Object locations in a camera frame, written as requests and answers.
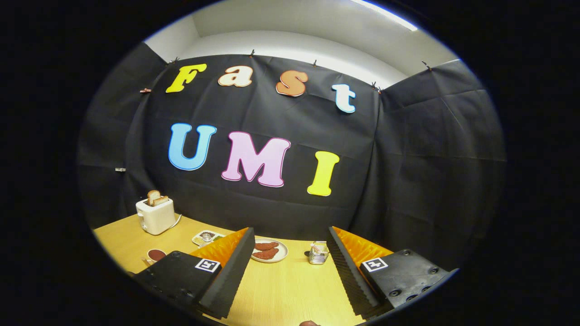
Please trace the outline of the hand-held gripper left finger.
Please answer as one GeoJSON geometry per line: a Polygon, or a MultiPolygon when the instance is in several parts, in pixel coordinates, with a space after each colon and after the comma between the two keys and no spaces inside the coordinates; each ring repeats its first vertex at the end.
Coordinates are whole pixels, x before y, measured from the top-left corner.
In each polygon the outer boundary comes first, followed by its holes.
{"type": "Polygon", "coordinates": [[[187,312],[226,318],[254,246],[254,229],[247,227],[190,254],[174,250],[135,281],[187,312]]]}

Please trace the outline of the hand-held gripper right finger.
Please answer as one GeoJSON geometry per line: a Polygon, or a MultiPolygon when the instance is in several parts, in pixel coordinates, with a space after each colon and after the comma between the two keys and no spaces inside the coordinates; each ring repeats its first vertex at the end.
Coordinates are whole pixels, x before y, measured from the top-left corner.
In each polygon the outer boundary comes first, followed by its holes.
{"type": "Polygon", "coordinates": [[[364,319],[408,309],[458,272],[410,249],[392,252],[338,227],[328,231],[327,247],[353,312],[364,319]]]}

